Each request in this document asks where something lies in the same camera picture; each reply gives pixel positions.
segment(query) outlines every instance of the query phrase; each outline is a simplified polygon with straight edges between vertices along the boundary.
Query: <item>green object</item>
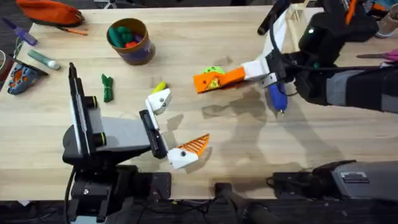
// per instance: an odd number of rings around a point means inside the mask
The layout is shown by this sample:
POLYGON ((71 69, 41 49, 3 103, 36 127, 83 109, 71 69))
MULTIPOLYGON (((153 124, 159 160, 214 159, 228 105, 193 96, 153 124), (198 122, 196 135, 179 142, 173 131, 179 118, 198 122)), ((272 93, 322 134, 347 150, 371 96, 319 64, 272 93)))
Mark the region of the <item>green object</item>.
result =
POLYGON ((218 72, 221 74, 225 74, 224 69, 221 68, 220 66, 210 66, 203 71, 203 73, 209 73, 209 72, 218 72))
POLYGON ((120 33, 120 34, 131 34, 131 31, 130 31, 129 28, 121 26, 121 27, 118 27, 118 33, 120 33))
POLYGON ((134 40, 132 34, 122 34, 121 36, 122 36, 122 40, 123 40, 124 44, 130 43, 134 40))
POLYGON ((111 39, 112 44, 115 47, 124 48, 122 38, 120 37, 120 35, 116 32, 116 30, 113 27, 109 28, 108 34, 109 34, 109 38, 111 39))
POLYGON ((104 74, 101 76, 102 84, 104 85, 104 102, 108 103, 113 100, 113 78, 106 77, 104 74))

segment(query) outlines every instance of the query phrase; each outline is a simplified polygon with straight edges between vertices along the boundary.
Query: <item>gray panel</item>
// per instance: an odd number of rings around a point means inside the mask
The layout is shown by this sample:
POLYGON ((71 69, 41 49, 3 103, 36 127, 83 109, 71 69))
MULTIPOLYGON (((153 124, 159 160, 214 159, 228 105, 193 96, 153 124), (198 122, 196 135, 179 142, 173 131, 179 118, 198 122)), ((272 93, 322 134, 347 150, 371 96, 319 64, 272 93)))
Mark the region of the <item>gray panel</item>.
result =
POLYGON ((398 113, 398 97, 381 95, 381 109, 391 113, 398 113))
POLYGON ((104 132, 106 146, 97 150, 124 151, 149 147, 149 139, 140 119, 109 118, 101 116, 101 109, 89 110, 93 133, 104 132))
POLYGON ((349 70, 339 72, 328 78, 326 81, 326 100, 331 105, 346 105, 346 86, 347 80, 353 75, 363 72, 363 70, 349 70))
POLYGON ((337 167, 332 174, 340 192, 349 198, 398 201, 398 161, 354 162, 337 167), (363 172, 369 183, 347 184, 341 177, 347 172, 363 172))

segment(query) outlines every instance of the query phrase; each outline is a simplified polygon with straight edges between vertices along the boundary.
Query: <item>brown cup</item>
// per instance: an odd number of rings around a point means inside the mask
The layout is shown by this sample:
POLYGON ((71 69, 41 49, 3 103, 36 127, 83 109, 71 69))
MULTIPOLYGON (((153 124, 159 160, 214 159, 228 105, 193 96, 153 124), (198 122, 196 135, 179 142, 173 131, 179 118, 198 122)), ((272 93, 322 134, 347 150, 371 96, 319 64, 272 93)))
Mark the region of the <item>brown cup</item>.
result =
POLYGON ((127 18, 114 22, 111 27, 127 27, 134 34, 142 37, 142 40, 133 47, 120 48, 112 44, 109 39, 109 30, 106 32, 106 38, 112 48, 130 65, 145 65, 155 55, 155 45, 150 41, 148 30, 143 22, 138 19, 127 18))

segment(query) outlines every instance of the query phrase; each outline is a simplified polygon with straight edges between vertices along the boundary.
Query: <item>wooden table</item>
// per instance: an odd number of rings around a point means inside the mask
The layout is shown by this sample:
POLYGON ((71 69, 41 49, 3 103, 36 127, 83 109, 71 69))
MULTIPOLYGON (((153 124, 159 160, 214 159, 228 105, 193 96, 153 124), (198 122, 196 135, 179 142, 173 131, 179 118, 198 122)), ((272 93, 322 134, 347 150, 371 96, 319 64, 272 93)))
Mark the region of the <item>wooden table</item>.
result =
MULTIPOLYGON (((231 182, 243 196, 273 198, 264 179, 277 171, 298 171, 342 159, 398 160, 398 116, 388 113, 311 105, 289 98, 284 117, 276 118, 264 90, 255 83, 197 95, 192 76, 229 56, 226 70, 253 60, 264 38, 256 34, 269 6, 82 11, 89 36, 33 25, 34 47, 62 64, 52 71, 27 56, 19 59, 46 70, 50 77, 19 96, 0 94, 0 200, 62 199, 72 169, 62 161, 62 137, 71 125, 68 63, 73 62, 85 92, 103 98, 101 74, 114 77, 115 100, 101 102, 104 116, 138 118, 144 100, 166 81, 173 100, 158 116, 170 146, 205 133, 204 155, 186 169, 173 170, 167 160, 147 152, 126 161, 142 171, 172 173, 172 198, 208 198, 215 182, 231 182), (147 65, 130 66, 108 45, 109 25, 121 18, 144 21, 157 47, 147 65)), ((309 17, 319 9, 307 9, 309 17)), ((386 40, 347 44, 339 65, 378 64, 360 60, 360 52, 382 52, 398 45, 386 40)), ((284 51, 292 49, 289 34, 284 51)))

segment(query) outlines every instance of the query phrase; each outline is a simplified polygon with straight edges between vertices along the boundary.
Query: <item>blue patterned object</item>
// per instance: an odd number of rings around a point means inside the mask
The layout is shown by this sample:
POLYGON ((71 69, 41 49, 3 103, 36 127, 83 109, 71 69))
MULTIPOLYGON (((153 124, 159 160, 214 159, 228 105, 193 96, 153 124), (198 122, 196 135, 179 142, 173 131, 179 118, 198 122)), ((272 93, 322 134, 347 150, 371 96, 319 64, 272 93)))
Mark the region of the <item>blue patterned object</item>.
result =
POLYGON ((17 95, 31 87, 41 77, 40 71, 28 66, 18 64, 11 73, 11 80, 8 83, 8 93, 17 95), (16 73, 22 70, 20 79, 14 81, 16 73))

